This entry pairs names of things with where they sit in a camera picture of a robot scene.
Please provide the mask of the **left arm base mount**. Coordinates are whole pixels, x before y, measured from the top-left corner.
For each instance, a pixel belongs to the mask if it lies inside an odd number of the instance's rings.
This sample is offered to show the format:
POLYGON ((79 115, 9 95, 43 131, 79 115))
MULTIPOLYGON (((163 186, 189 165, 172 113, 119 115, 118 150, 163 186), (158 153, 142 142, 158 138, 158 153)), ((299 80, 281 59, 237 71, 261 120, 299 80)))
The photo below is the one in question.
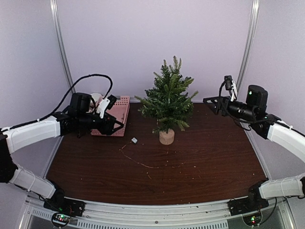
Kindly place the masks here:
POLYGON ((39 196, 39 199, 43 201, 43 207, 54 211, 51 216, 51 223, 56 228, 62 229, 71 223, 77 217, 81 217, 85 210, 85 202, 69 199, 46 199, 39 196))

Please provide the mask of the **small green christmas tree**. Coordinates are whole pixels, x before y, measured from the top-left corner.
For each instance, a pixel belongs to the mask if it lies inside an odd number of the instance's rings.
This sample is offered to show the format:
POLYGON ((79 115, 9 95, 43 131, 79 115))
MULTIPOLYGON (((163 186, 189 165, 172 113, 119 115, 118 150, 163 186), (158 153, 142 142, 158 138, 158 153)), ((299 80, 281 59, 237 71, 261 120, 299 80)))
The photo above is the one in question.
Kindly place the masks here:
POLYGON ((154 72, 154 84, 151 89, 145 90, 145 97, 135 96, 142 106, 139 109, 143 117, 156 119, 154 134, 159 135, 159 142, 170 145, 174 142, 177 127, 185 131, 190 127, 188 118, 193 114, 192 99, 198 91, 189 95, 187 89, 194 82, 190 76, 183 77, 180 73, 182 60, 173 57, 173 64, 168 65, 166 60, 161 66, 161 73, 154 72))

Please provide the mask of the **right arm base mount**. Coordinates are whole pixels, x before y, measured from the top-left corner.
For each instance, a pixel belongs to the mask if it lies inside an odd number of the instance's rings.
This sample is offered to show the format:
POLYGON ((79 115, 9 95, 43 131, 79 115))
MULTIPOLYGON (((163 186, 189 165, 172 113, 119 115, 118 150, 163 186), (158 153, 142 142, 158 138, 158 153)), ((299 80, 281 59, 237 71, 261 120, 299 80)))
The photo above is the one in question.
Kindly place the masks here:
POLYGON ((241 215, 245 225, 250 227, 259 226, 263 222, 262 209, 269 206, 267 200, 251 202, 249 198, 233 198, 227 204, 231 216, 241 215))

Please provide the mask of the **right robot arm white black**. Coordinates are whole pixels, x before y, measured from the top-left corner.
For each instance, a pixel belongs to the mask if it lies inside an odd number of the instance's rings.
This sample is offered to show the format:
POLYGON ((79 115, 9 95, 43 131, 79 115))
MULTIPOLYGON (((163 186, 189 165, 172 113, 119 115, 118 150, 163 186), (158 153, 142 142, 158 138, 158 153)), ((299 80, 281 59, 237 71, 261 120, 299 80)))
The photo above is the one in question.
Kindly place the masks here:
MULTIPOLYGON (((221 113, 240 123, 248 124, 263 139, 276 143, 300 160, 305 159, 305 136, 281 118, 266 112, 268 92, 258 86, 248 87, 246 102, 228 96, 204 98, 203 103, 213 104, 215 114, 221 113)), ((244 200, 247 210, 255 210, 263 199, 277 197, 305 197, 305 175, 263 181, 256 184, 252 194, 244 200)))

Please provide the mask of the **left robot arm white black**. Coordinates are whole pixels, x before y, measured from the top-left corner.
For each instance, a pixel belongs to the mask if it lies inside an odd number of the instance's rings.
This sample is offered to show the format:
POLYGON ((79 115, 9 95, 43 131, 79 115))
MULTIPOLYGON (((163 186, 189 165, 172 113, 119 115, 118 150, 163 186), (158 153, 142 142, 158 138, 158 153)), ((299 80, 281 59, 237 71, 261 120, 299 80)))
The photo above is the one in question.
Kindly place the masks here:
POLYGON ((64 212, 68 200, 58 194, 55 184, 15 164, 11 155, 17 150, 49 138, 73 132, 90 133, 98 130, 102 135, 112 135, 124 127, 116 117, 107 113, 117 98, 113 95, 96 102, 90 94, 73 93, 70 105, 62 112, 53 112, 47 118, 26 125, 0 130, 0 181, 11 183, 45 199, 58 212, 64 212))

